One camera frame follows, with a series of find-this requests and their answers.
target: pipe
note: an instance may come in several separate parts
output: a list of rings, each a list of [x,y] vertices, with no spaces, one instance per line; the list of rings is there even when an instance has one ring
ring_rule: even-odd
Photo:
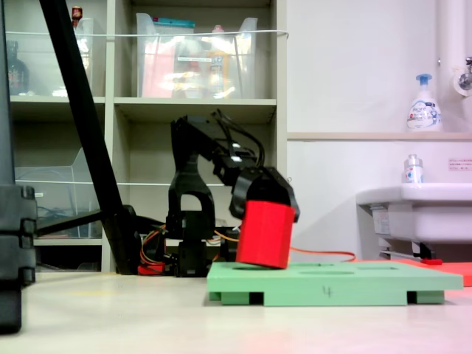
[[[468,131],[463,98],[453,79],[465,69],[467,45],[467,0],[438,1],[438,49],[441,60],[437,96],[445,131]]]

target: red block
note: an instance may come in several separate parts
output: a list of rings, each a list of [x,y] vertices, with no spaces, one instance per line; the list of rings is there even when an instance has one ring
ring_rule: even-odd
[[[138,275],[164,275],[165,264],[160,262],[155,265],[139,265]]]
[[[270,201],[248,201],[236,261],[285,269],[295,209]]]

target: clear plastic container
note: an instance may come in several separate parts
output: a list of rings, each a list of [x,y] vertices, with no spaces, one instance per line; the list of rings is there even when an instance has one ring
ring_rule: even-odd
[[[80,20],[76,37],[94,96],[105,94],[105,38],[93,18]],[[8,77],[11,95],[67,97],[58,60],[48,35],[7,33]]]
[[[38,225],[99,209],[83,150],[72,166],[17,167],[16,184],[35,189]],[[50,235],[53,238],[101,238],[99,221]]]
[[[255,98],[256,35],[158,36],[152,18],[136,14],[138,97]],[[240,31],[257,28],[247,18]]]

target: green foam board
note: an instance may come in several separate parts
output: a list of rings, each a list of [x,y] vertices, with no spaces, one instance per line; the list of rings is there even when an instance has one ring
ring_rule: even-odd
[[[442,304],[444,290],[462,289],[462,277],[396,262],[290,263],[283,270],[218,262],[207,289],[222,305]]]

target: black stand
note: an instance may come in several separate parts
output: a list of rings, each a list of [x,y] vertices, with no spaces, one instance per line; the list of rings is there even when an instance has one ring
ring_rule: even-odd
[[[100,210],[36,230],[34,190],[15,185],[4,2],[0,0],[0,333],[21,328],[21,289],[35,281],[35,234],[101,220],[117,271],[137,274],[137,217],[123,206],[65,0],[40,0]]]

